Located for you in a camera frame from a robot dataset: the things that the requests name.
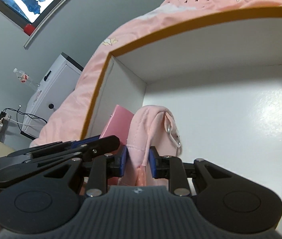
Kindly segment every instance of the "white cable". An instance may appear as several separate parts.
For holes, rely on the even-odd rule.
[[[24,125],[24,126],[29,126],[29,127],[43,127],[43,126],[34,126],[34,125],[23,124],[23,123],[21,123],[21,122],[15,121],[14,119],[10,119],[10,118],[7,118],[7,117],[2,118],[2,119],[0,120],[0,123],[2,123],[2,120],[3,120],[3,119],[5,119],[5,120],[12,120],[12,121],[14,121],[14,122],[16,122],[16,123],[18,123],[18,124],[22,124],[22,125]]]

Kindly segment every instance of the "metal pin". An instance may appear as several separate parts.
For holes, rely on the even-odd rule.
[[[174,190],[174,194],[180,197],[188,196],[190,191],[186,188],[178,188]]]
[[[99,189],[89,189],[87,190],[87,192],[85,193],[88,197],[98,197],[102,194],[102,191]]]

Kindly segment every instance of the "pink blanket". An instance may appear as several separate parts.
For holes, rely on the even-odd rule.
[[[165,0],[155,10],[127,22],[100,44],[84,68],[76,89],[53,113],[39,138],[31,145],[84,138],[87,111],[95,98],[97,81],[111,51],[186,20],[220,11],[269,6],[282,6],[282,0]]]

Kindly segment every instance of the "bottle label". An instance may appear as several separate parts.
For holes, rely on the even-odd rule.
[[[20,79],[20,82],[25,83],[28,80],[29,76],[26,73],[23,73],[22,76],[18,78]]]

